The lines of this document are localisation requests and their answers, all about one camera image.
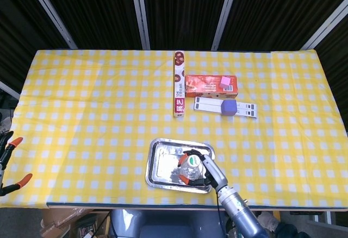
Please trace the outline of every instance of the black curtain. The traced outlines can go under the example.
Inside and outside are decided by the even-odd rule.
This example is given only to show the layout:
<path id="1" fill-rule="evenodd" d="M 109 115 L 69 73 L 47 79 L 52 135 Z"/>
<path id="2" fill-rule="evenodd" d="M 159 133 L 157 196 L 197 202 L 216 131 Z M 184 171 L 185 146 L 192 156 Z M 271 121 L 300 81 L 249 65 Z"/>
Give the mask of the black curtain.
<path id="1" fill-rule="evenodd" d="M 22 91 L 38 49 L 67 48 L 38 0 L 0 0 L 0 81 Z"/>
<path id="2" fill-rule="evenodd" d="M 297 51 L 343 0 L 234 0 L 219 50 Z"/>
<path id="3" fill-rule="evenodd" d="M 142 49 L 133 0 L 50 0 L 81 49 Z"/>
<path id="4" fill-rule="evenodd" d="M 348 131 L 348 16 L 315 48 Z"/>
<path id="5" fill-rule="evenodd" d="M 145 0 L 151 49 L 209 51 L 224 0 Z"/>

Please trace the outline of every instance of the robotic arm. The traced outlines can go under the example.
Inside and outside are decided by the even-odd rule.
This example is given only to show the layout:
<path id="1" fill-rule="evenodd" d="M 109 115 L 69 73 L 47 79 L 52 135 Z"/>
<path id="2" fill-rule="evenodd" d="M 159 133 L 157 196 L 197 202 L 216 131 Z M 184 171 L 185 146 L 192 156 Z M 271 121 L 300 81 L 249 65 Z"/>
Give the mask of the robotic arm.
<path id="1" fill-rule="evenodd" d="M 246 200 L 243 200 L 233 187 L 227 185 L 228 181 L 216 163 L 208 155 L 202 155 L 199 151 L 194 149 L 185 151 L 184 153 L 186 156 L 197 155 L 201 159 L 206 168 L 206 178 L 189 180 L 185 176 L 180 175 L 179 177 L 181 180 L 187 185 L 193 186 L 212 185 L 216 190 L 219 202 L 225 208 L 226 212 L 245 238 L 268 237 L 266 231 L 257 221 L 250 208 L 246 205 Z"/>

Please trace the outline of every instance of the floor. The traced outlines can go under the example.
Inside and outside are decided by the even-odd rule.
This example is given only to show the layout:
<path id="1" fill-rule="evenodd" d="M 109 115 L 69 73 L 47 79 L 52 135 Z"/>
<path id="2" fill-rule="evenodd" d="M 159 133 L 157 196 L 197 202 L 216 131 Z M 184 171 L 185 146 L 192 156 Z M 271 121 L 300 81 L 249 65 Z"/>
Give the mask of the floor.
<path id="1" fill-rule="evenodd" d="M 0 208 L 0 237 L 40 238 L 39 209 Z"/>
<path id="2" fill-rule="evenodd" d="M 348 233 L 328 228 L 320 228 L 308 224 L 310 216 L 290 215 L 289 212 L 281 212 L 281 220 L 284 223 L 294 224 L 298 231 L 306 232 L 312 238 L 346 238 Z M 29 208 L 0 208 L 0 233 L 1 237 L 25 237 L 39 238 L 42 215 L 39 209 Z"/>

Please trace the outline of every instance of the snack box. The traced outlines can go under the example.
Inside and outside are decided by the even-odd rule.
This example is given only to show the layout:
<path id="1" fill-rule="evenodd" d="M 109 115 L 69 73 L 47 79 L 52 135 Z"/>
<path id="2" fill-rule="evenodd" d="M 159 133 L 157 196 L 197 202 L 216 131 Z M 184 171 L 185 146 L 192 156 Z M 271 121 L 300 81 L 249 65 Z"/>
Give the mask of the snack box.
<path id="1" fill-rule="evenodd" d="M 220 86 L 222 77 L 230 78 L 229 86 Z M 186 97 L 236 98 L 238 95 L 236 76 L 223 75 L 186 75 Z"/>
<path id="2" fill-rule="evenodd" d="M 185 114 L 185 56 L 184 52 L 174 53 L 174 117 Z"/>

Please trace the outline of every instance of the metal tray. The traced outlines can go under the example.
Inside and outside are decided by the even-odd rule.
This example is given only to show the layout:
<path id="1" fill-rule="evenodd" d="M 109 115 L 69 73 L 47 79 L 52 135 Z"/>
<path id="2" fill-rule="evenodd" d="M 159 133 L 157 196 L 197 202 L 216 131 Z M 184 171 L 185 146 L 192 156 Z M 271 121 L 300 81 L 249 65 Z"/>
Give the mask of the metal tray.
<path id="1" fill-rule="evenodd" d="M 211 186 L 187 186 L 179 179 L 178 161 L 184 151 L 200 151 L 202 154 L 215 158 L 212 146 L 203 143 L 173 139 L 154 139 L 150 144 L 146 166 L 146 182 L 153 187 L 172 189 L 193 193 L 208 193 Z"/>

